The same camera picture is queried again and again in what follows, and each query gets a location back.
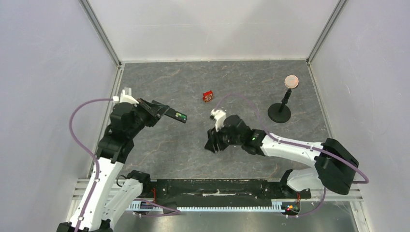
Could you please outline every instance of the scratched black surface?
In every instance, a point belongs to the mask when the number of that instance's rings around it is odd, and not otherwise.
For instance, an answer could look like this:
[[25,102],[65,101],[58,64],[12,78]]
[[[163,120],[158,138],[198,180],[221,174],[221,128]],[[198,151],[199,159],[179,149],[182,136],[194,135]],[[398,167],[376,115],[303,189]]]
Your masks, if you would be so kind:
[[[292,118],[285,124],[272,122],[268,107],[286,92],[284,78],[296,75],[300,85],[288,106]],[[186,124],[162,118],[134,139],[121,174],[139,170],[152,178],[280,178],[303,164],[275,157],[249,155],[239,147],[214,154],[204,150],[206,131],[214,125],[210,111],[227,93],[236,92],[256,104],[266,127],[282,137],[324,141],[327,130],[318,99],[304,61],[213,61],[126,64],[120,89],[132,88],[135,98],[156,100],[188,115]],[[212,90],[214,100],[202,101]],[[239,115],[251,128],[260,129],[255,110],[245,101],[228,98],[222,108]]]

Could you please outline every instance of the red box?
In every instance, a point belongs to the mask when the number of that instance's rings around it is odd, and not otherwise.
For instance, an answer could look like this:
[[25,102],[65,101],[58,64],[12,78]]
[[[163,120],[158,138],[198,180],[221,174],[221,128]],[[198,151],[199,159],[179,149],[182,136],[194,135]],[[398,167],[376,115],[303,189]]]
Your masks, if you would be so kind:
[[214,93],[212,92],[212,90],[210,90],[204,93],[202,100],[204,100],[204,102],[210,102],[213,98],[214,98]]

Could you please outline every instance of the purple cable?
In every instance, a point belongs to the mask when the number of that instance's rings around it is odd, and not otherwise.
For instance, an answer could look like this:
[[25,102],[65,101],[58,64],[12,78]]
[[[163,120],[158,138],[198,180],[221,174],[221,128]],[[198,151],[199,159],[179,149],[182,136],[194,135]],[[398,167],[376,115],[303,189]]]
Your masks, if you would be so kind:
[[[137,198],[137,199],[134,199],[135,201],[141,201],[141,202],[148,202],[147,200],[144,200],[144,199],[141,199],[141,198]],[[161,209],[166,209],[166,210],[169,210],[169,211],[173,211],[173,213],[169,213],[169,214],[155,214],[155,215],[141,215],[141,217],[144,217],[144,218],[158,218],[158,217],[164,217],[164,216],[172,216],[172,215],[178,215],[178,214],[180,214],[181,213],[181,211],[179,211],[179,210],[177,210],[177,209],[172,209],[172,208],[169,208],[169,207],[165,207],[165,206],[162,206],[162,205],[159,205],[159,204],[156,204],[156,203],[153,203],[153,202],[148,202],[149,204],[151,204],[151,205],[153,205],[153,206],[156,206],[156,207],[159,207],[159,208],[161,208]]]
[[[240,98],[242,98],[243,100],[245,100],[245,101],[255,110],[255,114],[256,114],[256,116],[257,116],[257,118],[258,118],[258,120],[259,120],[259,122],[260,122],[260,124],[261,124],[261,126],[262,126],[262,128],[263,128],[263,130],[265,131],[265,133],[266,133],[271,139],[273,139],[274,141],[279,141],[278,138],[276,138],[275,136],[273,136],[273,135],[267,130],[267,128],[266,128],[264,122],[262,121],[262,118],[261,118],[261,114],[260,114],[260,112],[259,112],[259,109],[256,107],[256,105],[255,105],[253,102],[249,101],[249,100],[248,100],[245,96],[243,96],[242,94],[238,94],[238,93],[228,93],[227,95],[225,95],[225,96],[218,102],[218,104],[216,105],[215,109],[218,109],[218,108],[220,107],[221,103],[222,103],[225,99],[227,99],[229,96],[231,96],[231,95],[235,95],[235,96],[240,97]],[[286,140],[281,140],[280,142],[281,142],[281,143],[284,143],[284,144],[292,145],[292,146],[298,146],[298,147],[310,149],[310,146],[304,145],[304,144],[299,144],[299,143],[295,143],[295,142],[291,142],[291,141],[286,141]],[[323,150],[323,149],[320,149],[320,148],[317,148],[317,147],[312,147],[312,149],[315,150],[315,151],[319,151],[319,152],[325,153],[325,154],[327,154],[328,156],[330,156],[330,157],[332,157],[332,158],[335,158],[335,159],[337,159],[338,161],[340,161],[340,162],[346,164],[348,167],[350,167],[351,169],[353,169],[355,172],[357,172],[357,173],[358,173],[360,176],[362,176],[363,179],[364,179],[364,180],[361,180],[361,181],[353,181],[353,183],[355,183],[355,184],[367,184],[367,183],[369,183],[369,178],[368,178],[362,171],[360,171],[358,168],[356,168],[355,166],[353,166],[351,163],[347,162],[346,160],[340,158],[339,156],[337,156],[337,155],[335,155],[335,154],[333,154],[333,153],[331,153],[331,152],[329,152],[329,151],[326,151],[326,150]],[[318,205],[314,210],[312,210],[312,211],[310,211],[310,212],[307,212],[307,213],[303,213],[303,214],[301,214],[301,215],[298,215],[298,217],[310,215],[310,214],[316,212],[318,209],[320,209],[320,208],[322,207],[325,197],[326,197],[326,188],[324,188],[323,196],[322,196],[321,201],[319,202],[319,205]]]
[[[85,103],[79,105],[79,106],[74,110],[74,112],[71,114],[70,122],[69,122],[70,134],[71,134],[71,136],[73,137],[74,141],[75,141],[78,145],[80,145],[80,147],[82,147],[82,148],[91,156],[91,158],[93,159],[93,161],[94,161],[94,163],[95,163],[95,178],[94,178],[94,180],[98,180],[98,177],[99,177],[99,175],[100,175],[100,164],[98,163],[98,159],[97,159],[97,157],[94,155],[94,153],[92,153],[92,151],[90,151],[90,149],[88,149],[84,144],[82,144],[82,142],[80,142],[80,140],[78,140],[77,136],[74,134],[74,131],[73,131],[73,119],[74,119],[75,114],[76,114],[83,106],[85,106],[85,105],[87,105],[87,104],[90,104],[90,103],[93,103],[93,102],[104,102],[104,101],[112,101],[112,99],[111,99],[111,98],[95,99],[95,100],[90,100],[90,101],[87,101],[87,102],[85,102]],[[84,213],[85,213],[85,211],[86,211],[88,202],[89,202],[89,200],[91,199],[92,193],[94,192],[94,189],[95,189],[95,186],[96,186],[96,185],[97,185],[97,182],[94,181],[94,183],[92,183],[90,192],[88,193],[88,196],[86,197],[86,200],[84,201],[84,205],[83,205],[83,208],[81,209],[81,212],[80,212],[80,216],[79,216],[79,217],[83,217],[83,216],[84,216]],[[80,221],[80,220],[77,220],[77,224],[76,224],[76,226],[75,226],[74,232],[78,232],[78,229],[80,228],[80,224],[81,224],[81,221]]]

